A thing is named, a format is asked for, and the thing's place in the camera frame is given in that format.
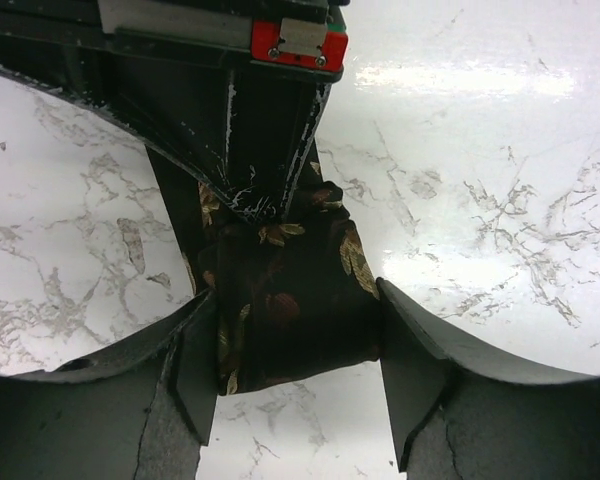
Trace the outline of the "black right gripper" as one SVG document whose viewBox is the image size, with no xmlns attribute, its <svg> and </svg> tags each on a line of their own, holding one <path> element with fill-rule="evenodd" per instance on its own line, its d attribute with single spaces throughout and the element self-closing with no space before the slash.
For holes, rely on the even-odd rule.
<svg viewBox="0 0 600 480">
<path fill-rule="evenodd" d="M 95 113 L 247 222 L 269 223 L 289 211 L 326 83 L 342 74 L 345 5 L 0 1 L 0 75 Z M 216 69 L 242 65 L 326 83 L 247 73 L 229 81 Z"/>
</svg>

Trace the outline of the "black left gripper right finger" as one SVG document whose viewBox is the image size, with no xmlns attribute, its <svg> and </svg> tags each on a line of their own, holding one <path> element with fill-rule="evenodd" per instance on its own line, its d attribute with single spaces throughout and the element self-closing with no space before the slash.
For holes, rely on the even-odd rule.
<svg viewBox="0 0 600 480">
<path fill-rule="evenodd" d="M 398 468 L 411 479 L 600 479 L 600 375 L 537 363 L 380 280 Z"/>
</svg>

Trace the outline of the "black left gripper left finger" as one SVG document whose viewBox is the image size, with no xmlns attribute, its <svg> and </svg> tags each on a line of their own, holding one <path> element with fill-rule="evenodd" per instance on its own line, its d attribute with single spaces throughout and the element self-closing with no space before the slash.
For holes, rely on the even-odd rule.
<svg viewBox="0 0 600 480">
<path fill-rule="evenodd" d="M 216 299 L 54 371 L 0 375 L 0 479 L 192 479 L 217 400 Z"/>
</svg>

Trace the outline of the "black gold floral tie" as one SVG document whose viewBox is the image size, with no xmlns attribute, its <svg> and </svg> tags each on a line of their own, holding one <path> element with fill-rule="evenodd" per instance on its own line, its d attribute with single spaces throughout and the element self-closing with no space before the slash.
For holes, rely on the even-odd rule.
<svg viewBox="0 0 600 480">
<path fill-rule="evenodd" d="M 375 278 L 342 190 L 308 153 L 289 217 L 250 225 L 157 152 L 150 164 L 195 292 L 217 298 L 217 382 L 235 395 L 377 360 Z"/>
</svg>

